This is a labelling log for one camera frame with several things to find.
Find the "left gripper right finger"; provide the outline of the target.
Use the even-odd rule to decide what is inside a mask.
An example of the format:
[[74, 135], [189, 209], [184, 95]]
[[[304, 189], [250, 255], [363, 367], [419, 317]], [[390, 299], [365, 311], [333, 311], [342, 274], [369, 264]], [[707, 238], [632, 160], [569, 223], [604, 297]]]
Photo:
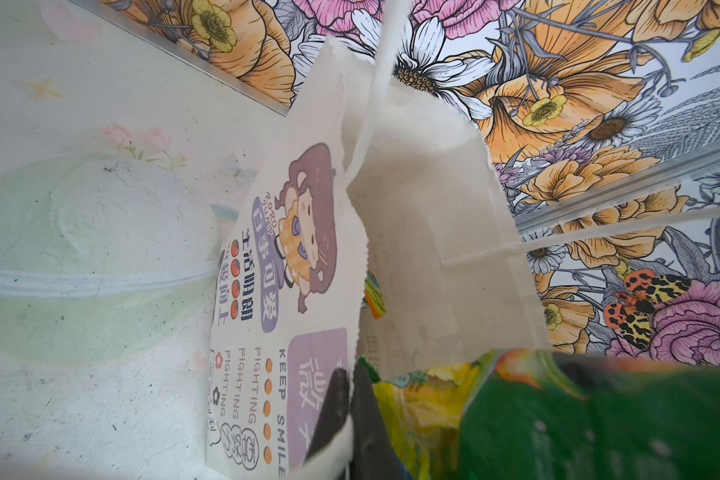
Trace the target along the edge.
[[350, 416], [353, 422], [352, 480], [404, 480], [407, 473], [392, 448], [376, 400], [368, 369], [357, 364], [353, 372]]

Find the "white paper bag with cartoon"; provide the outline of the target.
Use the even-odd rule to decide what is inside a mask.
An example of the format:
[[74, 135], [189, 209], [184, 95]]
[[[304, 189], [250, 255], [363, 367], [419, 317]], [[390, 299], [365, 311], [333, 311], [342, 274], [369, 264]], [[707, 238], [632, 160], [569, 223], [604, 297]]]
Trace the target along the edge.
[[512, 349], [720, 368], [720, 1], [179, 15], [290, 107], [218, 258], [210, 468], [299, 469], [357, 358], [384, 379]]

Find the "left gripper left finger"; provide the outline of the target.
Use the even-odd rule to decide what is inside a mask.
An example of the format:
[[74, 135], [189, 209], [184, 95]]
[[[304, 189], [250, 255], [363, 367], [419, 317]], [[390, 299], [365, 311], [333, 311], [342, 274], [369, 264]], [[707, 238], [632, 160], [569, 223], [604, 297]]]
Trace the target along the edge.
[[343, 368], [333, 371], [323, 406], [315, 424], [306, 459], [312, 459], [336, 436], [349, 415], [350, 381]]

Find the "orange snack packet front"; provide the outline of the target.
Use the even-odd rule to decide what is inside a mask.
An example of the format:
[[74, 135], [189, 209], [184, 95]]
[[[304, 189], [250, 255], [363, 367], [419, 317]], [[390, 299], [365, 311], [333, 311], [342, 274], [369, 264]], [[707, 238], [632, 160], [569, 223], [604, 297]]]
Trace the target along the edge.
[[374, 319], [380, 319], [386, 313], [382, 291], [376, 277], [368, 271], [364, 281], [363, 305], [368, 308]]

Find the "green snack packet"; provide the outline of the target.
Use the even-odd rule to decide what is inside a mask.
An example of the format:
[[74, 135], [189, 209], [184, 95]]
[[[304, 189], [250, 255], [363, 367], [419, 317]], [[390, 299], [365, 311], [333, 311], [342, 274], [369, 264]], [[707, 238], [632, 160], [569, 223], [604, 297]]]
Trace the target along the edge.
[[720, 368], [512, 349], [370, 381], [410, 479], [720, 479]]

